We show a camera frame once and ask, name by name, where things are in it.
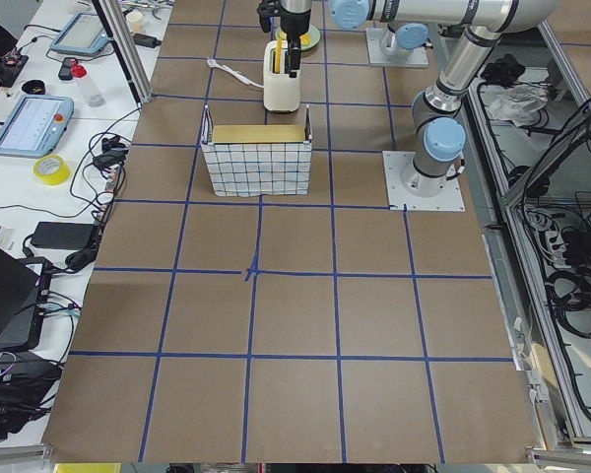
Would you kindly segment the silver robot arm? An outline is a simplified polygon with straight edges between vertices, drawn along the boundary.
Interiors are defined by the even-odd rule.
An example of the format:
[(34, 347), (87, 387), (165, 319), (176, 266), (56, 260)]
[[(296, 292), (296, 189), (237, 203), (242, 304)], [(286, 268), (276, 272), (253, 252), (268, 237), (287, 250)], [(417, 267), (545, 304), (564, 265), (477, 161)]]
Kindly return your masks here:
[(462, 97), (500, 37), (487, 27), (466, 27), (435, 84), (416, 96), (412, 117), (418, 148), (401, 172), (411, 193), (430, 198), (443, 189), (466, 143), (466, 131), (456, 120)]
[(464, 25), (439, 81), (460, 91), (475, 77), (504, 33), (534, 28), (557, 7), (557, 1), (332, 1), (331, 15), (343, 30), (366, 21)]

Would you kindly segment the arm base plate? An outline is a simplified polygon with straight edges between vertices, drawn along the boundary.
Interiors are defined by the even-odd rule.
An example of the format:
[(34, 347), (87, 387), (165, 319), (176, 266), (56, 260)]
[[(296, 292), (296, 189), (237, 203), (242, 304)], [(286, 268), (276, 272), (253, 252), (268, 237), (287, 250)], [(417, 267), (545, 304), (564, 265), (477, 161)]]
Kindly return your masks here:
[(465, 205), (456, 168), (447, 174), (426, 177), (414, 167), (414, 152), (384, 151), (383, 168), (388, 207), (395, 211), (464, 212)]
[(428, 29), (424, 24), (409, 23), (395, 32), (388, 28), (365, 30), (369, 64), (379, 67), (427, 68), (424, 44)]

